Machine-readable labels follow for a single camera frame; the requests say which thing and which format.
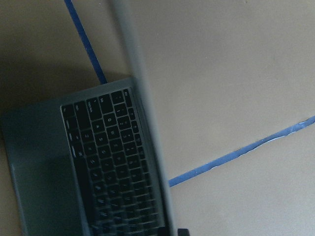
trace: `blue tape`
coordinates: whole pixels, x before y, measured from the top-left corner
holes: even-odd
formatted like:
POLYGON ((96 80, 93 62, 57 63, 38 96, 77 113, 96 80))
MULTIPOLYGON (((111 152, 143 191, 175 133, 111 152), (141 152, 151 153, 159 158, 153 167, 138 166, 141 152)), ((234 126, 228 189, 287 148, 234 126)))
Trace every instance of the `blue tape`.
POLYGON ((305 127, 311 125, 315 123, 315 116, 307 119, 306 121, 304 122, 301 122, 301 123, 298 123, 298 124, 295 124, 293 126, 290 126, 284 130, 281 130, 279 131, 278 133, 275 133, 273 135, 270 135, 264 139, 261 139, 255 143, 252 143, 246 147, 243 147, 237 151, 234 151, 234 152, 231 152, 225 156, 222 156, 214 161, 211 161, 203 166, 200 166, 200 167, 197 167, 196 169, 193 169, 191 171, 188 171, 180 176, 177 176, 173 179, 170 179, 169 180, 169 186, 170 187, 173 187, 179 183, 182 183, 188 179, 191 179, 195 176, 198 176, 206 171, 209 171, 211 170, 212 168, 216 167, 216 166, 220 166, 226 162, 229 162, 231 160, 234 160, 236 159, 237 157, 241 156, 241 155, 244 155, 246 154, 247 152, 251 151, 251 150, 254 150, 255 148, 269 142, 269 141, 272 141, 272 140, 275 140, 275 139, 278 139, 278 138, 281 138, 281 137, 284 137, 284 136, 287 136, 289 134, 292 134, 296 131, 299 131, 301 129, 304 129, 305 127))
POLYGON ((71 16, 71 18, 73 20, 73 23, 74 23, 75 27, 77 28, 77 31, 78 31, 79 36, 81 38, 81 41, 82 41, 82 43, 83 43, 83 45, 85 47, 85 50, 88 53, 88 56, 90 58, 90 61, 92 63, 92 66, 93 66, 93 68, 94 68, 94 70, 96 72, 96 75, 97 75, 100 83, 101 84, 107 83, 105 75, 104 75, 104 73, 102 71, 102 68, 100 67, 100 65, 98 63, 98 60, 97 60, 97 57, 96 57, 96 55, 94 53, 92 45, 90 44, 88 36, 85 33, 85 31, 84 31, 84 28, 83 28, 83 26, 81 24, 81 21, 79 19, 79 16, 78 16, 75 8, 73 6, 72 1, 71 0, 64 0, 64 2, 65 2, 66 6, 68 8, 68 11, 69 11, 70 16, 71 16))

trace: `laptop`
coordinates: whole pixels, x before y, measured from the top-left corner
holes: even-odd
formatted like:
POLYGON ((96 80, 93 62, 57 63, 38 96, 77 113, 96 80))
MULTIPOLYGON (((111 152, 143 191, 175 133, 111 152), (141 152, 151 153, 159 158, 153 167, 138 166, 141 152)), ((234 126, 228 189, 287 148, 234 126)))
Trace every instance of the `laptop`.
POLYGON ((1 117, 24 235, 175 235, 143 90, 127 78, 1 117))

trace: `table surface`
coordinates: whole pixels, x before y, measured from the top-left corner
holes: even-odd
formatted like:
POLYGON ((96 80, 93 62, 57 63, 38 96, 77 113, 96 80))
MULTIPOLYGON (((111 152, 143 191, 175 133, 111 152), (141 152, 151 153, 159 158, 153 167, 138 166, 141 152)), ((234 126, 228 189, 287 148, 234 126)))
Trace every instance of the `table surface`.
MULTIPOLYGON (((108 2, 73 2, 108 81, 130 75, 108 2)), ((130 7, 169 178, 314 115, 315 3, 130 7)), ((98 84, 62 1, 1 8, 0 115, 98 84)), ((193 236, 311 235, 313 133, 307 127, 173 187, 178 227, 193 236)), ((19 235, 2 135, 0 173, 0 234, 19 235)))

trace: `blue tape strip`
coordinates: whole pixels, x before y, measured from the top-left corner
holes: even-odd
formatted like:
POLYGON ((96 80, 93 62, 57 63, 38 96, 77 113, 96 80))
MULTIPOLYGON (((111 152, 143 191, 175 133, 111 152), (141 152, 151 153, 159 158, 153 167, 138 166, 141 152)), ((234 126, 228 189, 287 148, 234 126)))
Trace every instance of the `blue tape strip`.
POLYGON ((182 174, 180 176, 177 176, 177 177, 175 177, 173 179, 170 179, 169 180, 169 186, 173 187, 173 186, 175 186, 175 185, 177 185, 179 183, 182 183, 182 182, 184 182, 184 181, 186 181, 188 179, 191 179, 191 178, 193 178, 195 176, 198 176, 198 175, 200 175, 200 174, 202 174, 202 173, 204 173, 206 171, 209 171, 209 170, 211 170, 212 168, 214 168, 216 166, 220 166, 220 165, 222 165, 222 164, 224 164, 226 162, 234 160, 235 158, 237 158, 237 157, 239 157, 241 155, 244 155, 247 152, 249 152, 251 150, 254 150, 255 148, 257 148, 257 147, 259 147, 259 146, 261 146, 261 145, 263 145, 263 144, 265 144, 265 143, 267 143, 269 141, 272 141, 272 140, 275 140, 275 139, 287 136, 289 134, 292 134, 292 133, 294 133, 296 131, 304 129, 305 127, 307 127, 307 126, 309 126, 309 125, 311 125, 313 123, 315 123, 315 116, 307 119, 304 122, 301 122, 301 123, 295 124, 293 126, 290 126, 289 128, 281 130, 278 133, 275 133, 273 135, 270 135, 270 136, 268 136, 268 137, 266 137, 264 139, 261 139, 261 140, 255 142, 255 143, 252 143, 252 144, 250 144, 250 145, 248 145, 246 147, 243 147, 243 148, 241 148, 241 149, 239 149, 237 151, 234 151, 234 152, 231 152, 231 153, 229 153, 229 154, 227 154, 225 156, 222 156, 222 157, 220 157, 220 158, 218 158, 218 159, 216 159, 216 160, 214 160, 212 162, 209 162, 209 163, 207 163, 207 164, 205 164, 203 166, 200 166, 200 167, 198 167, 196 169, 188 171, 188 172, 186 172, 186 173, 184 173, 184 174, 182 174))
POLYGON ((104 75, 104 73, 102 71, 102 68, 100 67, 100 65, 98 63, 98 60, 97 60, 97 57, 96 57, 96 55, 94 53, 92 45, 90 44, 88 36, 85 33, 85 31, 84 31, 84 28, 83 28, 83 26, 81 24, 81 21, 79 19, 79 16, 78 16, 75 8, 73 6, 72 1, 71 0, 64 0, 64 2, 65 2, 66 6, 68 8, 68 11, 69 11, 70 16, 71 16, 71 18, 73 20, 73 23, 74 23, 75 27, 77 28, 77 31, 78 31, 79 36, 81 38, 81 41, 82 41, 82 43, 83 43, 83 45, 85 47, 85 50, 88 53, 88 56, 90 58, 90 61, 92 63, 92 66, 94 67, 94 70, 96 72, 96 75, 97 75, 100 83, 101 84, 107 83, 105 75, 104 75))

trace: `laptop keyboard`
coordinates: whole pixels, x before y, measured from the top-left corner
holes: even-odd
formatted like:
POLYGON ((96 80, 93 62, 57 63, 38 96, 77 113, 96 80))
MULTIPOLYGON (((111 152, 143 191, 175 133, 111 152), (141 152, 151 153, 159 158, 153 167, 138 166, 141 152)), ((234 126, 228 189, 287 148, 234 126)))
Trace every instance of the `laptop keyboard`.
POLYGON ((62 114, 92 234, 157 235, 156 200, 130 90, 62 106, 62 114))

